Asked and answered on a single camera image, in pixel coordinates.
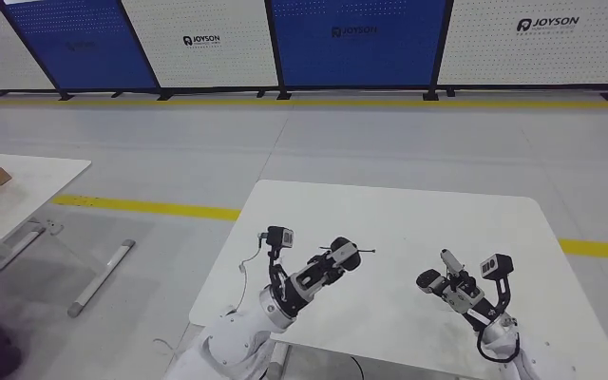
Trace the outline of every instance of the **white pegboard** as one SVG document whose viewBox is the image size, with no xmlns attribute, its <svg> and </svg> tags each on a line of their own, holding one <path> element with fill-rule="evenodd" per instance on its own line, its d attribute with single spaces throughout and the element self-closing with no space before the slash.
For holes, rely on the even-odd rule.
<svg viewBox="0 0 608 380">
<path fill-rule="evenodd" d="M 607 83 L 608 0 L 454 1 L 440 85 Z"/>
<path fill-rule="evenodd" d="M 0 90 L 54 89 L 36 60 L 0 13 Z"/>
<path fill-rule="evenodd" d="M 123 0 L 163 87 L 276 86 L 263 0 Z M 186 45 L 184 36 L 192 45 Z M 217 36 L 219 41 L 195 41 Z"/>
</svg>

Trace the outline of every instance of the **white table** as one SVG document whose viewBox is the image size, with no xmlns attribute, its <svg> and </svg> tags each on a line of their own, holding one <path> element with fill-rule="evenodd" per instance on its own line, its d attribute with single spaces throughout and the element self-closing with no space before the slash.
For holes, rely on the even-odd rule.
<svg viewBox="0 0 608 380">
<path fill-rule="evenodd" d="M 445 270 L 448 248 L 496 302 L 479 264 L 493 253 L 513 257 L 508 307 L 534 336 L 551 342 L 577 368 L 579 380 L 603 378 L 608 340 L 539 205 L 532 199 L 284 181 L 260 181 L 202 287 L 190 321 L 205 326 L 236 304 L 241 260 L 256 251 L 256 234 L 269 225 L 294 230 L 283 250 L 288 274 L 302 268 L 317 247 L 338 236 L 375 248 L 361 266 L 321 290 L 284 334 L 273 339 L 331 352 L 499 380 L 496 365 L 475 348 L 468 323 L 438 297 L 423 294 L 416 277 Z M 248 263 L 243 310 L 268 284 L 268 258 Z"/>
<path fill-rule="evenodd" d="M 91 161 L 85 160 L 0 154 L 0 167 L 3 167 L 12 176 L 10 181 L 0 186 L 0 249 L 6 252 L 6 257 L 0 261 L 0 270 L 4 269 L 30 243 L 44 233 L 45 228 L 39 224 L 13 247 L 7 247 L 4 241 L 90 165 Z M 68 249 L 97 273 L 97 276 L 68 310 L 70 316 L 77 316 L 82 311 L 88 300 L 134 244 L 133 240 L 123 242 L 107 264 L 99 263 L 94 257 L 85 253 L 76 254 Z"/>
</svg>

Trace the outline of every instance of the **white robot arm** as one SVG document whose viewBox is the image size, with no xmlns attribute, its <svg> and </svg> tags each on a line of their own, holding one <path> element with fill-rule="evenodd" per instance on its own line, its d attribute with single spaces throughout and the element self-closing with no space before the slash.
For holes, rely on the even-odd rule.
<svg viewBox="0 0 608 380">
<path fill-rule="evenodd" d="M 215 324 L 203 330 L 185 352 L 166 380 L 229 378 L 260 379 L 273 351 L 271 333 L 284 333 L 297 314 L 311 303 L 322 287 L 337 281 L 361 263 L 357 246 L 344 237 L 333 241 L 323 255 L 313 256 L 301 271 L 287 276 L 276 263 L 282 248 L 291 248 L 294 232 L 271 226 L 259 235 L 271 246 L 270 284 L 259 293 L 259 302 L 246 312 L 229 310 Z"/>
<path fill-rule="evenodd" d="M 484 359 L 499 365 L 504 380 L 576 379 L 575 368 L 553 352 L 549 342 L 539 345 L 505 311 L 511 299 L 507 278 L 513 272 L 511 257 L 496 254 L 481 264 L 482 277 L 496 282 L 496 306 L 485 299 L 475 278 L 449 250 L 443 250 L 441 258 L 447 276 L 431 269 L 419 275 L 416 284 L 423 292 L 440 296 L 470 323 L 477 334 L 477 350 Z M 486 355 L 482 345 L 496 357 Z"/>
</svg>

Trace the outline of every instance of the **blue pegboard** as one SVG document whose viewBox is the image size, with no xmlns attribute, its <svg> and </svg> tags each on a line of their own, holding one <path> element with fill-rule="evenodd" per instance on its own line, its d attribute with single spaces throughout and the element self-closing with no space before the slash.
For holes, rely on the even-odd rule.
<svg viewBox="0 0 608 380">
<path fill-rule="evenodd" d="M 428 86 L 446 0 L 272 0 L 286 86 Z"/>
<path fill-rule="evenodd" d="M 60 88 L 155 87 L 117 0 L 45 0 L 7 10 Z"/>
</svg>

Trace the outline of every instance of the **floor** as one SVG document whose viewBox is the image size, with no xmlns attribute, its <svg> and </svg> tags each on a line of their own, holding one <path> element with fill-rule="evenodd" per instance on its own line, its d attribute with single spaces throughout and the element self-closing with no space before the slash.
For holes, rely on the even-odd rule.
<svg viewBox="0 0 608 380">
<path fill-rule="evenodd" d="M 487 96 L 601 100 L 580 93 L 482 98 Z M 92 197 L 238 209 L 259 179 L 526 196 L 541 205 L 557 237 L 605 241 L 607 114 L 555 108 L 0 105 L 0 152 L 92 160 L 66 190 Z M 0 275 L 0 321 L 27 353 L 12 378 L 162 378 L 172 350 L 182 351 L 198 331 L 189 326 L 188 312 L 232 223 L 59 205 L 46 206 L 37 217 L 66 228 L 36 240 Z M 104 259 L 126 238 L 137 240 L 137 247 L 85 311 L 67 317 L 67 307 L 93 276 L 67 247 Z M 568 259 L 608 332 L 608 258 Z M 369 360 L 361 365 L 366 379 L 446 378 Z M 348 356 L 297 349 L 285 378 L 358 375 Z"/>
</svg>

